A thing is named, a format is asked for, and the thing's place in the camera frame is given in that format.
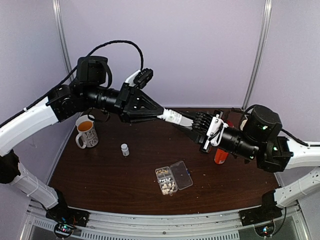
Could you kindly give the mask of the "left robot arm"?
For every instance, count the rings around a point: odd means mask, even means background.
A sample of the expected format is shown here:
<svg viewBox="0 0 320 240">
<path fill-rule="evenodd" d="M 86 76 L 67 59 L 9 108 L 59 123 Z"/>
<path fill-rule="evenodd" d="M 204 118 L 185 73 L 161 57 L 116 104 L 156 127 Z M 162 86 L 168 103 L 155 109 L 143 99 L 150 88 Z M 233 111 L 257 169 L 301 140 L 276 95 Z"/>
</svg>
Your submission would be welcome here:
<svg viewBox="0 0 320 240">
<path fill-rule="evenodd" d="M 14 147 L 38 131 L 88 109 L 117 114 L 125 123 L 158 119 L 165 109 L 143 92 L 143 87 L 152 77 L 153 71 L 143 68 L 132 74 L 120 90 L 115 90 L 111 88 L 113 78 L 106 57 L 79 58 L 76 78 L 70 84 L 54 87 L 35 105 L 0 125 L 1 183 L 18 187 L 61 222 L 69 221 L 72 211 L 63 194 L 27 171 Z"/>
</svg>

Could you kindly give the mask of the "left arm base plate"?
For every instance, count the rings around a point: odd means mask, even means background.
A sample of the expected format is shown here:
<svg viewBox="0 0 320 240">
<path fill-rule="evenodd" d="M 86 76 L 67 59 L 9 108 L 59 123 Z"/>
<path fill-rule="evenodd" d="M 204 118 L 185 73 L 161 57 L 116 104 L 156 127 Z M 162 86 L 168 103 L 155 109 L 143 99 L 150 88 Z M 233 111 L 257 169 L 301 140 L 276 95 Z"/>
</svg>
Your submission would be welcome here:
<svg viewBox="0 0 320 240">
<path fill-rule="evenodd" d="M 57 223 L 67 224 L 69 226 L 86 227 L 90 213 L 86 210 L 80 210 L 70 207 L 53 207 L 46 209 L 45 217 L 54 220 Z"/>
</svg>

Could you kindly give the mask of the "orange pill bottle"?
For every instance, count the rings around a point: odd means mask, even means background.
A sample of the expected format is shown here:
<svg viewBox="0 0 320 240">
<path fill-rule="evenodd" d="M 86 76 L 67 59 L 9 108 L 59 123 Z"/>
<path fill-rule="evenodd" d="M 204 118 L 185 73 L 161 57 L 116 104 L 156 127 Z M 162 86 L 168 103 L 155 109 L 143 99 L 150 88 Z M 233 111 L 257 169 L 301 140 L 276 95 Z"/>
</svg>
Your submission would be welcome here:
<svg viewBox="0 0 320 240">
<path fill-rule="evenodd" d="M 222 165 L 226 161 L 228 155 L 229 155 L 228 152 L 218 148 L 214 156 L 214 162 L 217 165 Z"/>
</svg>

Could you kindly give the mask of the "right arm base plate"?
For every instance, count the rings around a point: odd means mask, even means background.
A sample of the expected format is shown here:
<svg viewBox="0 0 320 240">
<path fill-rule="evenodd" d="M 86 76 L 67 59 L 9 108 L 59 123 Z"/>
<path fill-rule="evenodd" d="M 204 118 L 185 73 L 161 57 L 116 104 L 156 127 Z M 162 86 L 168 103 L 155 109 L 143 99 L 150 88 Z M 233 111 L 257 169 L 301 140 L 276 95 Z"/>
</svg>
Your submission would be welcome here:
<svg viewBox="0 0 320 240">
<path fill-rule="evenodd" d="M 242 226 L 256 225 L 271 221 L 282 216 L 282 209 L 278 207 L 254 207 L 238 212 Z"/>
</svg>

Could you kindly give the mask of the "clear plastic pill organizer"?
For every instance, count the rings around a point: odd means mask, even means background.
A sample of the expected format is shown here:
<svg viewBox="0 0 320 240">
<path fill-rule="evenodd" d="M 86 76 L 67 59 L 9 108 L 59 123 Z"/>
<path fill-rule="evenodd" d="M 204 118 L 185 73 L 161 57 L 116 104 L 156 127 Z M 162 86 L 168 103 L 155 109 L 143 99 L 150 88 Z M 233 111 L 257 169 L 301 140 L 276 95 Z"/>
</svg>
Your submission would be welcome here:
<svg viewBox="0 0 320 240">
<path fill-rule="evenodd" d="M 168 170 L 169 174 L 163 174 L 163 173 L 157 174 L 156 171 L 159 171 L 159 170 Z M 161 193 L 162 193 L 161 186 L 164 183 L 167 183 L 167 184 L 174 183 L 175 184 L 174 193 L 176 193 L 177 191 L 182 191 L 184 189 L 187 189 L 194 184 L 193 180 L 191 178 L 191 175 L 188 171 L 188 168 L 186 167 L 185 162 L 183 160 L 180 160 L 176 163 L 173 163 L 170 166 L 163 166 L 160 168 L 156 168 L 154 172 L 155 172 L 155 175 L 157 178 L 157 183 L 159 185 Z M 159 179 L 164 179 L 164 178 L 171 178 L 171 181 L 159 183 Z"/>
</svg>

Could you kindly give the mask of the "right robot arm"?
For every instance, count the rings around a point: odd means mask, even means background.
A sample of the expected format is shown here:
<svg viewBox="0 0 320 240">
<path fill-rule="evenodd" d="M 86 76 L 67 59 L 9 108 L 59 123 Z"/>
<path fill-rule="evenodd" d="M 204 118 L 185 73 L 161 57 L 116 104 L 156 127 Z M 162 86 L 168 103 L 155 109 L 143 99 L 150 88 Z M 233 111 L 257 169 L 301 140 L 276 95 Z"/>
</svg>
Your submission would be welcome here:
<svg viewBox="0 0 320 240">
<path fill-rule="evenodd" d="M 256 161 L 259 169 L 278 173 L 299 167 L 313 167 L 291 184 L 265 193 L 256 210 L 259 220 L 268 220 L 276 211 L 320 188 L 320 144 L 302 141 L 283 129 L 280 116 L 263 105 L 253 105 L 242 114 L 238 128 L 219 115 L 174 112 L 173 123 L 196 134 L 204 149 L 217 147 L 246 162 Z"/>
</svg>

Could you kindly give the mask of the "small white pill bottle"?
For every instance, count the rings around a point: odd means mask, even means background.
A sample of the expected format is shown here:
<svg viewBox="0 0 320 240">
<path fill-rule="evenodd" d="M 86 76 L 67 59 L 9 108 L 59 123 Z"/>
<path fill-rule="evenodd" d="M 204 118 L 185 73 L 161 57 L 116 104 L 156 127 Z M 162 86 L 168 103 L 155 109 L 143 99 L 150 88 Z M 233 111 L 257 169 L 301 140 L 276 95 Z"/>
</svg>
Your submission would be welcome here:
<svg viewBox="0 0 320 240">
<path fill-rule="evenodd" d="M 163 113 L 161 115 L 158 115 L 157 118 L 164 120 L 168 123 L 172 123 L 183 127 L 191 127 L 193 124 L 192 119 L 185 117 L 172 109 L 164 108 Z"/>
</svg>

